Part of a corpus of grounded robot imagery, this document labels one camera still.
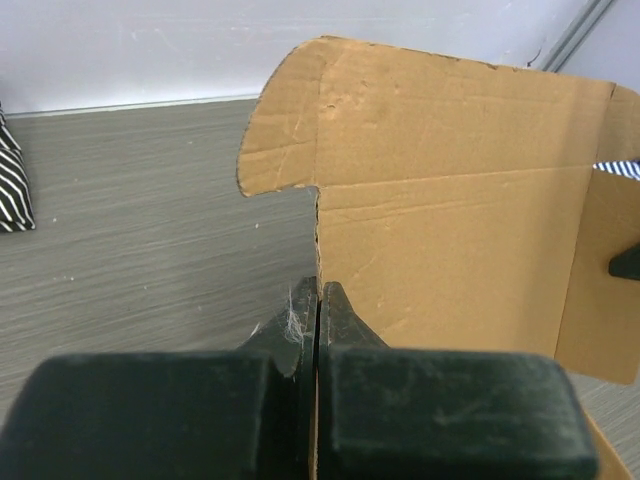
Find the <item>corrugated cardboard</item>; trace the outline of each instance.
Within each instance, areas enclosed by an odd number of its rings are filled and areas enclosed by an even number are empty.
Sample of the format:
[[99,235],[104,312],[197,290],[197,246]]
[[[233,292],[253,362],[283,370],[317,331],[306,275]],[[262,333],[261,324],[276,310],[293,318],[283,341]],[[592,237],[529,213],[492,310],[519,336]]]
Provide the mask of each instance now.
[[[238,159],[245,195],[315,185],[321,283],[390,345],[535,352],[631,383],[640,101],[612,83],[335,37],[295,49]],[[603,478],[630,478],[600,431]]]

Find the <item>black clamp jaw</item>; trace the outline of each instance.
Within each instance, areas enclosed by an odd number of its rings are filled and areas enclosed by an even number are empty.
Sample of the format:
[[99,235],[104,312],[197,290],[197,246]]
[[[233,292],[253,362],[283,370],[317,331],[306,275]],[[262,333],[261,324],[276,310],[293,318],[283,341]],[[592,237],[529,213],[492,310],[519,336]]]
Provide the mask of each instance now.
[[611,259],[609,275],[627,280],[640,280],[640,243]]
[[389,348],[303,279],[237,350],[71,355],[27,381],[0,478],[593,479],[563,370],[528,354]]

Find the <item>black and white striped object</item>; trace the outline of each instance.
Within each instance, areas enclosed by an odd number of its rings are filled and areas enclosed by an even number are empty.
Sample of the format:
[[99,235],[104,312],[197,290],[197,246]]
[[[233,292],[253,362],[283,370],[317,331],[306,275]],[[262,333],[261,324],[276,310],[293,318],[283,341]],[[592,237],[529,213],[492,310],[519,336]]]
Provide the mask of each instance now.
[[22,150],[7,129],[0,106],[0,232],[36,228]]
[[631,162],[596,163],[594,168],[602,170],[603,172],[640,180],[640,159]]

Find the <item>gray wood-grain surface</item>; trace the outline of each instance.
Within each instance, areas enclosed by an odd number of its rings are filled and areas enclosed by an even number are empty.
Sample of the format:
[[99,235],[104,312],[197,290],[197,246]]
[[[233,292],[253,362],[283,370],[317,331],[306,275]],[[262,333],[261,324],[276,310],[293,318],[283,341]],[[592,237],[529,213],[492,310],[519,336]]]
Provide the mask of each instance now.
[[[38,229],[0,236],[0,415],[54,354],[233,348],[314,274],[314,194],[238,193],[253,105],[9,119]],[[640,384],[574,380],[640,476]]]

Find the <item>cardboard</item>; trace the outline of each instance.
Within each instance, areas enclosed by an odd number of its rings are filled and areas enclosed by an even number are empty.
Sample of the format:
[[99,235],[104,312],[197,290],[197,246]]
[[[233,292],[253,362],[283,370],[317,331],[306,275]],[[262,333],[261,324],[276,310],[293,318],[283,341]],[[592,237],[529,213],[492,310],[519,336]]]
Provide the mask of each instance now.
[[[640,100],[613,83],[322,37],[269,80],[238,183],[318,187],[320,287],[390,345],[632,383],[640,283],[607,264],[640,241],[640,182],[593,164],[637,156]],[[593,432],[602,478],[631,478]]]

